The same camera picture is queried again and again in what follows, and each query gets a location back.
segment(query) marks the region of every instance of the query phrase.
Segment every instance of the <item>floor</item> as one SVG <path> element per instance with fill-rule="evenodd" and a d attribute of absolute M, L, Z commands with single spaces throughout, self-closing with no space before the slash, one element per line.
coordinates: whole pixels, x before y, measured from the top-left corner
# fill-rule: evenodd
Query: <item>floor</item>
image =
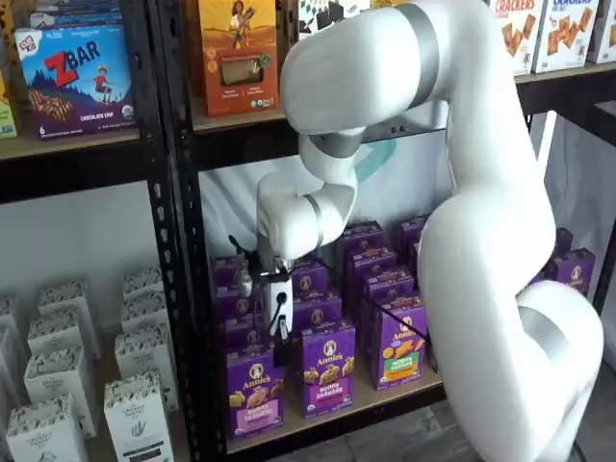
<path fill-rule="evenodd" d="M 603 366 L 577 435 L 587 462 L 616 460 L 616 373 Z M 446 401 L 270 462 L 481 462 Z M 572 455 L 569 462 L 580 462 Z"/>

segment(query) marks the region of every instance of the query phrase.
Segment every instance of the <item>wooden shelf board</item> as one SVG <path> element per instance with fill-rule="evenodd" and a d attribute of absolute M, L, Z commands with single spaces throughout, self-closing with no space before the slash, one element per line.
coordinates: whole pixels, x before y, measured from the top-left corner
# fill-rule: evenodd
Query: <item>wooden shelf board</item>
<path fill-rule="evenodd" d="M 227 444 L 227 452 L 233 454 L 244 449 L 249 449 L 325 422 L 335 421 L 336 419 L 348 416 L 354 412 L 363 411 L 398 398 L 408 397 L 422 390 L 439 386 L 442 383 L 439 374 L 434 372 L 429 367 L 429 364 L 424 363 L 421 378 L 387 390 L 376 391 L 372 385 L 365 361 L 361 358 L 356 358 L 356 365 L 355 390 L 353 405 L 351 407 L 313 419 L 304 419 L 301 414 L 299 392 L 295 387 L 289 386 L 290 384 L 288 384 L 285 387 L 283 426 L 253 438 L 235 441 L 230 440 Z"/>

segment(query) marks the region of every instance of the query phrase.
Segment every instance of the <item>orange snack box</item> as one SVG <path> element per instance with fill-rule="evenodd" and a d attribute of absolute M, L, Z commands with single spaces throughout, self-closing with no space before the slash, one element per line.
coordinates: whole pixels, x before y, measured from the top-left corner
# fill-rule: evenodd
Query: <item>orange snack box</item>
<path fill-rule="evenodd" d="M 208 116 L 278 107 L 274 0 L 200 0 Z"/>

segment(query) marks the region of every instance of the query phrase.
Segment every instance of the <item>white wall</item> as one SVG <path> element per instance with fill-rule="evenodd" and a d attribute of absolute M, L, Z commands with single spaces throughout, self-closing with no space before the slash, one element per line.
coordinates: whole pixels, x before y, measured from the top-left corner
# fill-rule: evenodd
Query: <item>white wall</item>
<path fill-rule="evenodd" d="M 121 277 L 157 259 L 145 183 L 0 206 L 0 293 L 31 315 L 41 286 L 85 275 L 101 325 L 118 324 Z"/>

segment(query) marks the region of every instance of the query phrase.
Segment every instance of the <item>robotic arm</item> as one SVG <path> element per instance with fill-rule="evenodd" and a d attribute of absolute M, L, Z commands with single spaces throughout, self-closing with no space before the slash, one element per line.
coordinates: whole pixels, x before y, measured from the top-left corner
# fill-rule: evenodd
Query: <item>robotic arm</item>
<path fill-rule="evenodd" d="M 489 9 L 418 0 L 342 21 L 291 50 L 281 98 L 301 159 L 324 186 L 299 197 L 284 179 L 259 185 L 259 256 L 272 273 L 342 233 L 364 127 L 432 99 L 449 103 L 454 194 L 429 219 L 419 258 L 448 399 L 484 459 L 567 460 L 603 330 L 573 289 L 549 281 L 524 289 L 552 253 L 555 226 Z M 291 294 L 286 284 L 272 286 L 266 317 L 285 312 L 290 329 L 291 303 L 268 309 L 280 291 Z"/>

